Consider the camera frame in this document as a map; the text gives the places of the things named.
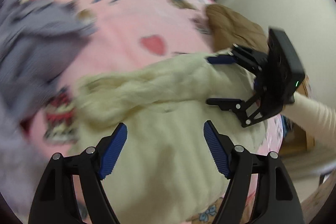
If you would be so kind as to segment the person's right forearm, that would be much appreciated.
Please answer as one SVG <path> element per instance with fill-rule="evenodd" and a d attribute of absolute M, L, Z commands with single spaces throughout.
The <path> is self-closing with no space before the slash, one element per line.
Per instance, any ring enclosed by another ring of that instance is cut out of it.
<path fill-rule="evenodd" d="M 281 114 L 318 142 L 335 150 L 335 109 L 295 92 L 294 104 L 286 105 Z"/>

